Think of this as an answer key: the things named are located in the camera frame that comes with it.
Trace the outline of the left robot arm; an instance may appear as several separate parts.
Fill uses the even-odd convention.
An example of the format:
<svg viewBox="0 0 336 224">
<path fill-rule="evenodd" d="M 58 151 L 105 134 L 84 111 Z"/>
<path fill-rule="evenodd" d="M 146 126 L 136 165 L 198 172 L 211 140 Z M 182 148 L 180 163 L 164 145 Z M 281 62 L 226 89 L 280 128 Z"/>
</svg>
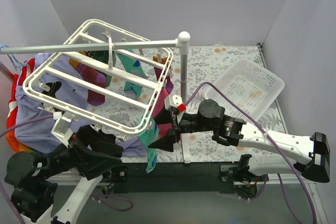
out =
<svg viewBox="0 0 336 224">
<path fill-rule="evenodd" d="M 5 182 L 14 187 L 10 204 L 21 223 L 75 223 L 92 191 L 111 178 L 122 164 L 123 147 L 113 134 L 82 126 L 69 130 L 51 153 L 17 152 L 7 162 Z M 81 179 L 65 205 L 53 217 L 57 183 L 49 178 L 75 168 Z"/>
</svg>

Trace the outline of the teal patterned sock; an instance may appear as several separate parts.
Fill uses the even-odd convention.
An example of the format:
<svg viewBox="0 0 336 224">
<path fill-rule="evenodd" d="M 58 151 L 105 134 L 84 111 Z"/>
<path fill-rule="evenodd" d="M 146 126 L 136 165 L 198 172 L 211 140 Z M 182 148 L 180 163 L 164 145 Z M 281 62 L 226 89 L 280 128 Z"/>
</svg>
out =
<svg viewBox="0 0 336 224">
<path fill-rule="evenodd" d="M 158 139 L 159 128 L 155 121 L 146 115 L 149 119 L 148 124 L 143 132 L 138 135 L 140 142 L 144 145 L 147 156 L 147 167 L 145 169 L 146 173 L 150 173 L 155 169 L 157 162 L 157 151 L 154 148 L 149 148 L 149 145 Z"/>
</svg>

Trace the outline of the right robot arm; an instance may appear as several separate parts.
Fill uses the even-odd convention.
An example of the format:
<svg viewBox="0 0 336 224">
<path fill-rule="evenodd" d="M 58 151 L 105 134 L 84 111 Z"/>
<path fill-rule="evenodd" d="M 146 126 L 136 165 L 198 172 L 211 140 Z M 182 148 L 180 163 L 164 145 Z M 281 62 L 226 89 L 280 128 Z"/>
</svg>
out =
<svg viewBox="0 0 336 224">
<path fill-rule="evenodd" d="M 248 181 L 266 174 L 295 174 L 318 182 L 330 181 L 330 147 L 327 136 L 320 132 L 312 136 L 297 136 L 259 129 L 256 125 L 226 115 L 225 108 L 212 99 L 203 100 L 197 113 L 189 114 L 182 107 L 168 104 L 155 120 L 165 123 L 171 120 L 171 128 L 149 148 L 167 152 L 183 134 L 212 132 L 212 140 L 223 146 L 256 148 L 274 153 L 274 157 L 254 157 L 244 154 L 238 164 L 228 169 L 227 176 Z"/>
</svg>

